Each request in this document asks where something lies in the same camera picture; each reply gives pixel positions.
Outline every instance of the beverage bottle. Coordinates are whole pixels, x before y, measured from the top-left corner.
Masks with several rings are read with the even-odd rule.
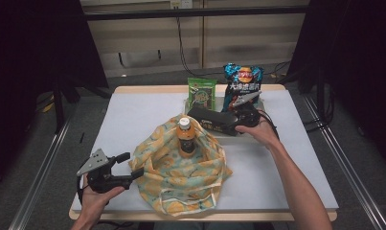
[[[180,141],[178,151],[184,158],[191,158],[195,154],[195,129],[188,118],[181,118],[176,130],[177,137]]]

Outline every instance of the gray carpet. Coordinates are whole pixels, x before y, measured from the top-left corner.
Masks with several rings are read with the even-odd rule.
[[[187,76],[185,72],[175,72],[111,78],[108,79],[110,88],[106,91],[113,92],[119,85],[186,84]],[[209,78],[223,82],[221,74],[211,75]],[[263,83],[274,82],[275,79],[270,77],[263,80]],[[297,83],[288,83],[286,88],[302,120],[311,120],[304,98],[297,90]],[[71,109],[72,106],[66,103],[66,111],[74,110],[74,116],[51,166],[47,181],[41,188],[41,194],[26,229],[69,229],[73,224],[68,217],[68,211],[76,192],[75,173],[92,149],[109,103],[109,100],[82,89],[79,92],[82,98],[76,109]],[[8,229],[20,203],[30,189],[44,154],[54,138],[55,118],[53,109],[48,113],[36,114],[27,132],[26,144],[22,146],[19,157],[0,183],[0,229]],[[341,106],[339,100],[336,100],[334,118],[329,127],[386,218],[386,162],[377,152],[375,144],[359,135],[357,124],[346,108]],[[310,132],[309,139],[340,207],[337,210],[338,218],[333,222],[334,229],[375,229],[321,132],[319,130]],[[278,222],[275,226],[279,229],[296,229],[292,222]],[[105,225],[96,229],[114,229],[114,227]]]

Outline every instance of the wall outlet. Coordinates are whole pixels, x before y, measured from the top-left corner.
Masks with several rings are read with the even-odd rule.
[[[192,9],[193,0],[181,0],[181,9]]]
[[[181,0],[170,0],[170,9],[181,9]]]

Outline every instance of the floral plastic bag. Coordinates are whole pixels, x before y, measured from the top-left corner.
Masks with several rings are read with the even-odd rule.
[[[232,174],[225,152],[213,135],[188,117],[195,128],[195,154],[183,158],[176,136],[180,114],[158,126],[141,143],[129,162],[135,171],[145,169],[136,180],[141,197],[160,213],[179,216],[216,207],[222,183]]]

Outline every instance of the forearm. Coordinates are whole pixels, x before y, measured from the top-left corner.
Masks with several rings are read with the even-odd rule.
[[[276,162],[290,211],[299,229],[331,229],[327,211],[313,186],[280,142],[268,146]]]
[[[91,221],[87,218],[82,218],[81,216],[79,216],[79,218],[73,224],[71,230],[89,230],[89,229],[92,229],[94,224],[95,224],[94,221]]]

